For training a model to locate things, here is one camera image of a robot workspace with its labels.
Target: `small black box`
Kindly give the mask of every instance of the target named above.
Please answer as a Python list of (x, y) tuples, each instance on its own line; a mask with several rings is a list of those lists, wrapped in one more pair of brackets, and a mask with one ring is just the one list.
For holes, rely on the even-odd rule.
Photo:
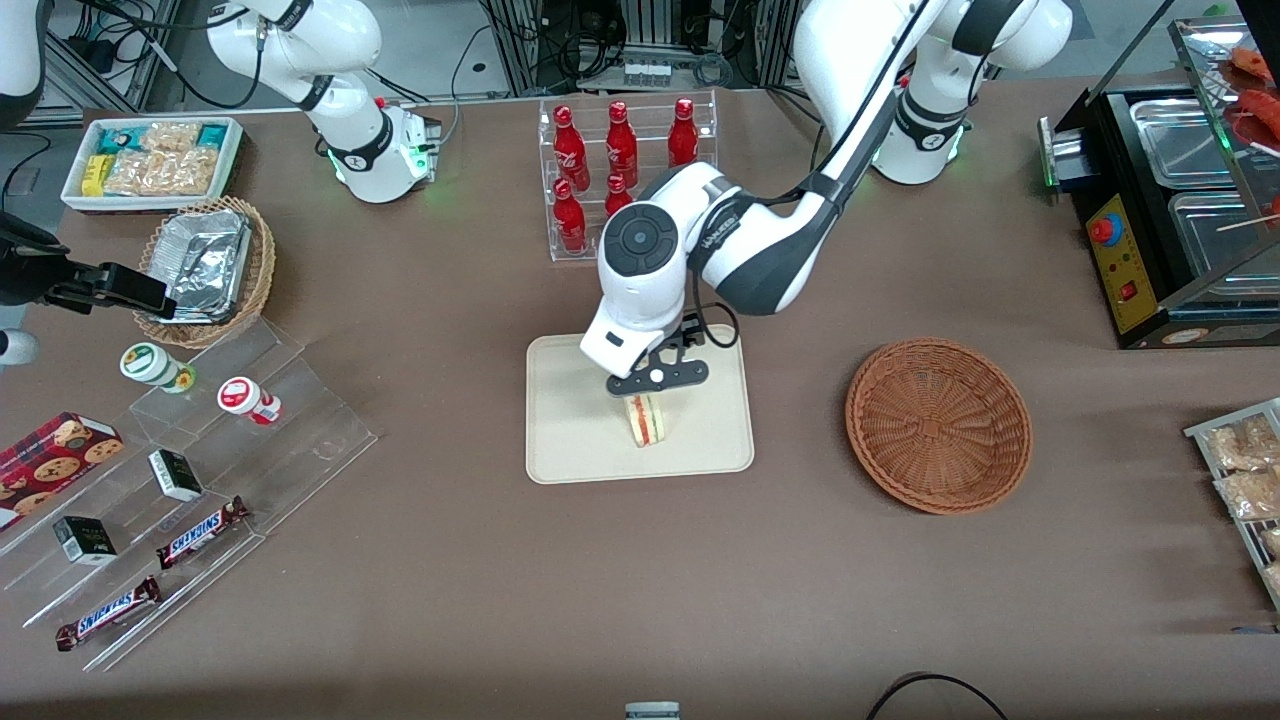
[(147, 460), (151, 461), (151, 474), (160, 483), (160, 492), (182, 502), (200, 500), (204, 488), (200, 487), (200, 480), (196, 479), (196, 473), (191, 470), (186, 457), (172, 450), (160, 448), (147, 456)]
[(101, 520), (65, 515), (54, 523), (54, 534), (72, 562), (104, 565), (115, 557), (115, 546)]

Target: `red bottle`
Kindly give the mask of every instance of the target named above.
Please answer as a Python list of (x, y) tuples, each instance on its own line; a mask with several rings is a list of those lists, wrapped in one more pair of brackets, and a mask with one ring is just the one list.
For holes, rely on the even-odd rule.
[(687, 165), (698, 159), (698, 126), (694, 124), (694, 101), (676, 100), (676, 122), (667, 135), (667, 167)]
[(609, 102), (609, 135), (604, 138), (609, 152), (609, 173), (617, 173), (627, 187), (640, 182), (640, 158), (636, 150), (636, 131), (627, 120), (627, 104), (618, 100)]
[(567, 105), (556, 108), (556, 164), (561, 177), (573, 183), (573, 190), (586, 192), (591, 187), (591, 173), (586, 169), (586, 143), (582, 133), (573, 127), (573, 111)]
[(552, 191), (556, 193), (552, 214), (556, 215), (556, 229), (559, 231), (564, 251), (581, 255), (586, 251), (586, 215), (582, 214), (582, 205), (573, 197), (573, 187), (564, 178), (556, 178)]
[(604, 199), (604, 211), (608, 217), (635, 202), (635, 197), (627, 192), (627, 181), (614, 173), (609, 176), (609, 196)]

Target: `clear acrylic shelf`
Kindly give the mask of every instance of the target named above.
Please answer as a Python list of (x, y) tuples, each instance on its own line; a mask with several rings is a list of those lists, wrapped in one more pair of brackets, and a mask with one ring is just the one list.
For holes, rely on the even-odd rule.
[[(101, 607), (154, 574), (163, 602), (104, 628), (70, 652), (84, 670), (106, 670), (173, 618), (206, 587), (262, 543), (289, 514), (369, 448), (376, 437), (329, 391), (301, 357), (301, 346), (265, 320), (197, 355), (196, 387), (172, 396), (150, 391), (122, 416), (129, 452), (10, 541), (0, 557), (5, 596), (33, 643), (56, 652), (58, 628)], [(280, 397), (282, 416), (256, 425), (218, 409), (214, 393), (232, 375), (257, 379)], [(183, 454), (205, 492), (189, 503), (164, 496), (147, 455), (156, 447)], [(251, 515), (206, 547), (161, 571), (156, 548), (207, 518), (234, 496)], [(52, 520), (99, 518), (118, 557), (93, 568), (68, 562)]]
[[(626, 95), (627, 117), (636, 131), (640, 155), (640, 182), (631, 188), (636, 196), (659, 173), (667, 170), (667, 135), (676, 117), (676, 100), (689, 97), (694, 101), (694, 124), (698, 126), (698, 159), (716, 164), (719, 159), (716, 138), (719, 133), (716, 94), (698, 92), (653, 92)], [(609, 160), (604, 150), (604, 138), (609, 133), (609, 102), (617, 96), (579, 95), (543, 100), (538, 108), (538, 152), (543, 172), (543, 204), (547, 206), (547, 237), (552, 260), (595, 260), (600, 231), (608, 217), (604, 213), (604, 197), (608, 195), (605, 181), (609, 177)], [(556, 196), (552, 183), (559, 177), (556, 164), (556, 123), (552, 110), (568, 105), (573, 110), (573, 126), (582, 133), (586, 143), (586, 167), (591, 172), (591, 186), (577, 195), (586, 215), (586, 252), (570, 255), (556, 229), (556, 217), (552, 206)]]

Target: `brown wicker basket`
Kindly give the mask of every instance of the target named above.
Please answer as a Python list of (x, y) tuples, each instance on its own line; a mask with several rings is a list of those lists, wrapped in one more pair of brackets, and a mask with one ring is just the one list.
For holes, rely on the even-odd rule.
[[(266, 305), (266, 297), (271, 292), (271, 273), (275, 272), (275, 240), (271, 237), (271, 228), (266, 227), (262, 215), (252, 205), (237, 197), (219, 197), (210, 202), (183, 208), (178, 213), (195, 214), (215, 210), (236, 210), (243, 213), (253, 223), (250, 256), (244, 261), (244, 278), (241, 281), (239, 307), (237, 307), (236, 315), (221, 325), (164, 325), (152, 322), (143, 313), (133, 313), (133, 319), (142, 328), (142, 332), (159, 343), (202, 350), (229, 333), (232, 328), (261, 313), (262, 306)], [(151, 264), (151, 254), (155, 252), (159, 237), (160, 227), (151, 233), (151, 242), (142, 251), (142, 260), (138, 263), (140, 270), (146, 272), (147, 265)]]
[(938, 338), (873, 352), (849, 386), (845, 429), (872, 479), (938, 515), (996, 505), (1021, 482), (1032, 455), (1030, 418), (1009, 377)]

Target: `table surface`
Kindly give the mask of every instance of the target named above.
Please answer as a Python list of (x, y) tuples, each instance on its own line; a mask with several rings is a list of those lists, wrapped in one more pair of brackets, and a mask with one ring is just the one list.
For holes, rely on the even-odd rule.
[[(1037, 191), (1036, 119), (1083, 87), (986, 86), (940, 179), (868, 176), (799, 300), (742, 320), (750, 469), (562, 487), (525, 474), (525, 350), (582, 332), (599, 284), (547, 256), (536, 102), (466, 106), (438, 182), (385, 206), (334, 182), (303, 115), (243, 115), (234, 191), (279, 247), (266, 315), (381, 441), (106, 674), (0, 593), (0, 715), (861, 717), (934, 670), (1015, 717), (1276, 716), (1280, 638), (1226, 633), (1275, 616), (1181, 428), (1277, 395), (1280, 368), (1115, 350), (1070, 205)], [(804, 174), (806, 119), (719, 97), (730, 177)], [(60, 237), (128, 261), (155, 223), (68, 211)], [(44, 356), (0, 375), (0, 442), (140, 395), (115, 369), (129, 313), (27, 327)], [(849, 447), (855, 369), (915, 336), (979, 350), (1027, 401), (1030, 469), (991, 511), (913, 511)], [(893, 702), (882, 717), (987, 716), (951, 687)]]

